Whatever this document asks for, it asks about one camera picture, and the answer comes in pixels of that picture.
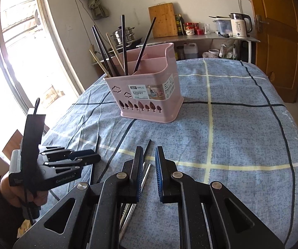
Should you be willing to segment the person's left hand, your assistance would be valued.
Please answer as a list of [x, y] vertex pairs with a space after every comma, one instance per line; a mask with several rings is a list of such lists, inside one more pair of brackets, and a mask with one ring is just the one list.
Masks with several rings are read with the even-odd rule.
[[10, 205], [20, 208], [22, 205], [21, 201], [25, 202], [25, 196], [27, 196], [28, 202], [33, 202], [37, 206], [47, 203], [48, 191], [37, 191], [34, 197], [30, 191], [25, 191], [22, 186], [10, 186], [8, 176], [9, 173], [6, 173], [0, 181], [0, 193]]

